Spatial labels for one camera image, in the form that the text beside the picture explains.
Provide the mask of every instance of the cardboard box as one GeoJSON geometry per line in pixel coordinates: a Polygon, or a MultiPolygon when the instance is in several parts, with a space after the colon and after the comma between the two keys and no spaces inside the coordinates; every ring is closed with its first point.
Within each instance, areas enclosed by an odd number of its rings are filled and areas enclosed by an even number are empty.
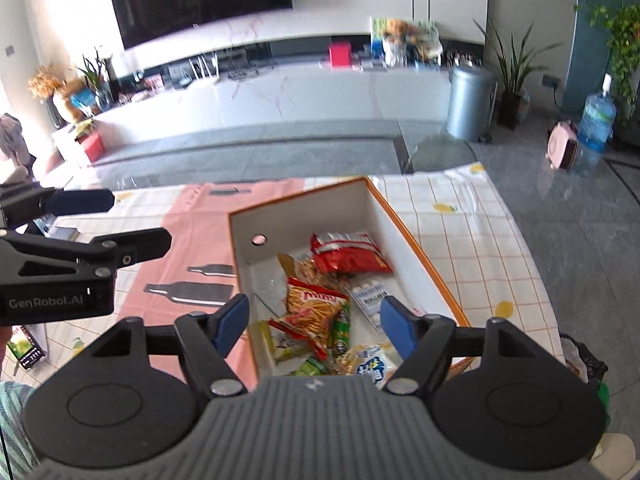
{"type": "MultiPolygon", "coordinates": [[[[295,370],[305,358],[275,365],[259,328],[261,319],[282,316],[286,277],[277,253],[301,258],[313,233],[367,232],[394,270],[390,292],[416,314],[442,314],[469,326],[449,289],[407,228],[368,178],[301,192],[229,215],[240,291],[250,300],[249,336],[260,377],[295,370]]],[[[351,305],[351,345],[372,344],[381,335],[360,309],[351,305]]],[[[452,373],[470,359],[457,358],[452,373]]]]}

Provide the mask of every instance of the red snack package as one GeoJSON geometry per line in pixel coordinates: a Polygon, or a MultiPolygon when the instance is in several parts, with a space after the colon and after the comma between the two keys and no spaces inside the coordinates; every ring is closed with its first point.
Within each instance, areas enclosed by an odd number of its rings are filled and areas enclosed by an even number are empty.
{"type": "Polygon", "coordinates": [[[366,233],[327,233],[311,237],[311,252],[320,272],[393,272],[366,233]]]}
{"type": "Polygon", "coordinates": [[[289,278],[287,283],[288,314],[267,323],[295,339],[308,340],[318,358],[325,361],[334,317],[341,309],[348,309],[349,298],[295,278],[289,278]]]}

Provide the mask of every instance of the trash can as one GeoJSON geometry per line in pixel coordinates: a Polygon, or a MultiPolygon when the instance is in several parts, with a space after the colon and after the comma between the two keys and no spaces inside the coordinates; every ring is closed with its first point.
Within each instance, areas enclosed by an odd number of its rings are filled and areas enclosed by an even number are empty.
{"type": "Polygon", "coordinates": [[[447,131],[457,139],[476,141],[489,127],[497,78],[478,66],[457,66],[451,73],[447,131]]]}

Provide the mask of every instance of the table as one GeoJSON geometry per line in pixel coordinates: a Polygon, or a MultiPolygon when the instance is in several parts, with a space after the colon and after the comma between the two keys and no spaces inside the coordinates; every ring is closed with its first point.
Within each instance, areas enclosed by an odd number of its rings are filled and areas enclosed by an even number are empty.
{"type": "MultiPolygon", "coordinates": [[[[507,317],[564,362],[556,316],[540,274],[481,164],[371,179],[419,241],[471,325],[484,326],[491,316],[507,317]]],[[[73,339],[79,337],[88,345],[120,317],[142,316],[147,324],[166,324],[190,312],[192,306],[145,294],[145,284],[204,280],[200,274],[188,272],[187,266],[210,264],[212,259],[232,264],[226,231],[228,211],[338,180],[290,179],[123,191],[116,193],[116,205],[108,213],[59,218],[58,225],[77,227],[82,233],[79,240],[85,242],[100,234],[163,225],[174,236],[172,252],[180,261],[179,272],[169,272],[166,259],[121,269],[113,314],[47,324],[47,359],[29,372],[20,369],[13,377],[15,360],[8,352],[2,364],[2,380],[38,386],[72,357],[73,339]],[[210,255],[212,246],[216,247],[215,257],[210,255]],[[196,258],[198,252],[205,255],[203,260],[196,258]]],[[[221,280],[235,283],[233,278],[221,280]]],[[[245,356],[239,353],[230,358],[242,360],[245,356]]],[[[172,372],[177,369],[177,360],[165,356],[154,358],[152,363],[172,372]]]]}

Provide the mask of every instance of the green snack package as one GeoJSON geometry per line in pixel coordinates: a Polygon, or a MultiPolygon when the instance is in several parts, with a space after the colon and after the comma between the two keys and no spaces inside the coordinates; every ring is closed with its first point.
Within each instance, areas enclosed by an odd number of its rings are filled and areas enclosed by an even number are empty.
{"type": "Polygon", "coordinates": [[[351,311],[349,303],[338,311],[334,319],[334,328],[331,332],[332,349],[334,357],[346,354],[349,349],[349,332],[351,330],[351,311]]]}
{"type": "Polygon", "coordinates": [[[315,357],[310,357],[305,362],[303,362],[298,369],[292,373],[295,376],[302,377],[314,377],[318,375],[327,375],[329,373],[329,369],[324,366],[318,359],[315,357]]]}

